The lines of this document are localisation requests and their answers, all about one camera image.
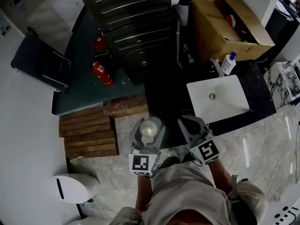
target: person's arm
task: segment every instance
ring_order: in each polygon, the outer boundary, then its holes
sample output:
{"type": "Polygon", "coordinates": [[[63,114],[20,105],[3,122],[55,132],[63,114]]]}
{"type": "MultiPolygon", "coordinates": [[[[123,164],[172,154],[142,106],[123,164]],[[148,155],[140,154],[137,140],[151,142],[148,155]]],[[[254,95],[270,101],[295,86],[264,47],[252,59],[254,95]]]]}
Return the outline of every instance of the person's arm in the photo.
{"type": "Polygon", "coordinates": [[[152,195],[153,192],[150,178],[145,176],[138,176],[135,209],[137,209],[139,212],[145,211],[152,195]]]}
{"type": "Polygon", "coordinates": [[[223,167],[220,159],[209,164],[209,167],[216,187],[226,194],[230,193],[233,189],[231,176],[223,167]]]}

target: fire extinguisher label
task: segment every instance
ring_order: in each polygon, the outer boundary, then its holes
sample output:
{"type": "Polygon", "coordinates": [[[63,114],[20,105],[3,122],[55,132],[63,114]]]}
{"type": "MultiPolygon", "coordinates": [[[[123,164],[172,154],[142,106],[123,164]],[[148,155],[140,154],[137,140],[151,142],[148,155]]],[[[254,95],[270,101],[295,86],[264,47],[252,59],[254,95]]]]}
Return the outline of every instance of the fire extinguisher label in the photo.
{"type": "Polygon", "coordinates": [[[99,71],[100,73],[104,73],[104,70],[105,70],[105,68],[102,67],[101,65],[98,67],[98,71],[99,71]]]}

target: wall outlet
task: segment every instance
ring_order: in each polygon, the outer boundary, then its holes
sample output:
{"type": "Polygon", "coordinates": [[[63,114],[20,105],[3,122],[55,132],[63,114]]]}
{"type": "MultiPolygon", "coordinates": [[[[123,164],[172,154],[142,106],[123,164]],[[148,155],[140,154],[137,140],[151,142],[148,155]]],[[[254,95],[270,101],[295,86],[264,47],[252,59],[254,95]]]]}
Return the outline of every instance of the wall outlet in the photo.
{"type": "Polygon", "coordinates": [[[7,33],[8,33],[9,30],[10,30],[10,25],[1,26],[0,27],[0,34],[1,34],[1,36],[4,38],[7,35],[7,33]]]}

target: person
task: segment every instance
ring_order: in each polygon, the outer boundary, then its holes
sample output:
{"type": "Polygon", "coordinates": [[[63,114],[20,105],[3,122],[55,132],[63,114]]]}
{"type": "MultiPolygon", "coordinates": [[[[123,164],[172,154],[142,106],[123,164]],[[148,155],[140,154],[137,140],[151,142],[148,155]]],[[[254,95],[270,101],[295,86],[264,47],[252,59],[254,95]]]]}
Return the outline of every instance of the person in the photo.
{"type": "Polygon", "coordinates": [[[248,179],[236,183],[221,161],[197,166],[167,158],[152,179],[138,176],[135,209],[110,225],[256,225],[266,214],[263,192],[248,179]]]}

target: blue bottle cap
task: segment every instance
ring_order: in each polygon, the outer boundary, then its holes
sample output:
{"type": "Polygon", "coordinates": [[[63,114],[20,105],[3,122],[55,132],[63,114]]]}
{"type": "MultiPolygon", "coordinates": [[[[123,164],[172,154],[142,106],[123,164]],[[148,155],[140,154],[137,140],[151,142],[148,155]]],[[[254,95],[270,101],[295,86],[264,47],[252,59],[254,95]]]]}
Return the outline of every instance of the blue bottle cap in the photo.
{"type": "Polygon", "coordinates": [[[232,52],[229,59],[230,59],[231,61],[233,61],[235,57],[236,57],[236,53],[235,53],[235,52],[232,52]]]}

